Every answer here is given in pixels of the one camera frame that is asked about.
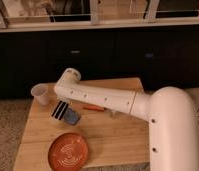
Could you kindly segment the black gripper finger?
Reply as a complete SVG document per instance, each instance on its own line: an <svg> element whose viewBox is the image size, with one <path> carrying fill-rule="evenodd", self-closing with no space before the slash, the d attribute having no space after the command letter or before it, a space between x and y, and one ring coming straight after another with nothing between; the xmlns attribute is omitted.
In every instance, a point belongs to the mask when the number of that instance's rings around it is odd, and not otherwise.
<svg viewBox="0 0 199 171"><path fill-rule="evenodd" d="M64 104L64 105L63 105L63 107L62 107L62 110L59 112L59 115L58 115L58 117L57 117L58 120L61 120L61 119L63 118L63 116L64 116L64 114L65 114L65 112L66 112L66 110L67 110L67 108L68 108L68 106L69 106L68 103L63 103L63 104Z"/></svg>
<svg viewBox="0 0 199 171"><path fill-rule="evenodd" d="M52 114L52 117L58 118L59 113L60 113L60 109L62 108L63 104L64 104L64 102L62 102L62 101L60 101L58 103L58 105L56 106L56 108L55 108L55 110L54 110L54 112Z"/></svg>

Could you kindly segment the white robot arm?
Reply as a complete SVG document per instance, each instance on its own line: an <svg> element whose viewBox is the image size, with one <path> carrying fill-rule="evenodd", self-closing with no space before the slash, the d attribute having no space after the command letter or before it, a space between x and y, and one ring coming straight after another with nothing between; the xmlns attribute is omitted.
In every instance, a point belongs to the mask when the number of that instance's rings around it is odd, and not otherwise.
<svg viewBox="0 0 199 171"><path fill-rule="evenodd" d="M90 103L129 114L149 123L151 171L199 171L199 128L192 98L177 87L149 95L83 85L81 74L66 69L54 86L57 98Z"/></svg>

